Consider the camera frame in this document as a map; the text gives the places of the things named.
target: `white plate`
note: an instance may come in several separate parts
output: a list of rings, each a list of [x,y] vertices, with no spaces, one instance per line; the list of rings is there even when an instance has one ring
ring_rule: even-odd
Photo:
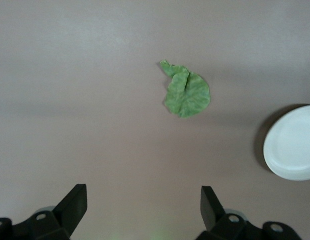
[[[310,105],[281,117],[268,132],[263,151],[276,175],[296,181],[310,179]]]

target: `gray tabletop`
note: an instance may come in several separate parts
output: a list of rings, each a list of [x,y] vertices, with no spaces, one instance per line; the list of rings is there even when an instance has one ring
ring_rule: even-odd
[[[207,109],[167,110],[162,59],[207,81]],[[310,180],[262,155],[299,104],[310,1],[0,1],[0,217],[19,223],[85,183],[73,240],[194,240],[207,185],[257,227],[310,239]]]

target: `green lettuce leaf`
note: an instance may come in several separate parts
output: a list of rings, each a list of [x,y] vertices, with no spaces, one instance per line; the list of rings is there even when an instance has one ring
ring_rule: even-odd
[[[171,113],[188,118],[203,111],[210,103],[208,84],[196,73],[181,65],[163,60],[160,66],[172,78],[165,105]]]

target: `plate rim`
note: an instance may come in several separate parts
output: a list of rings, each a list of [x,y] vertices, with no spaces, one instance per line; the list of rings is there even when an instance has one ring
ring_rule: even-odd
[[[310,180],[310,176],[308,174],[308,176],[299,176],[298,172],[301,172],[299,170],[297,171],[293,171],[292,172],[292,175],[290,176],[286,176],[286,175],[283,175],[283,174],[280,174],[278,173],[278,171],[276,171],[276,169],[273,168],[273,162],[272,160],[270,159],[267,159],[266,158],[266,155],[267,155],[267,143],[269,142],[269,138],[270,138],[270,133],[274,130],[274,128],[276,128],[276,126],[284,119],[284,118],[287,118],[288,116],[294,114],[295,112],[298,112],[298,111],[301,111],[301,110],[304,110],[304,109],[307,109],[307,108],[310,108],[310,104],[308,105],[305,105],[305,106],[300,106],[300,107],[297,107],[287,113],[285,113],[284,115],[282,115],[280,118],[278,118],[276,120],[276,122],[270,127],[270,129],[267,131],[267,134],[266,134],[266,137],[264,139],[264,143],[263,143],[263,156],[264,156],[264,160],[267,164],[267,166],[269,167],[269,169],[274,173],[276,174],[277,176],[281,177],[281,178],[284,178],[284,179],[287,179],[287,180],[293,180],[293,181],[305,181],[305,180]]]

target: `paper plate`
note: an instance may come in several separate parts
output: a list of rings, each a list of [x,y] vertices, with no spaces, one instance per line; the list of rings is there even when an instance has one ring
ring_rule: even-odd
[[[276,175],[295,181],[310,179],[310,105],[281,117],[264,142],[265,161]]]

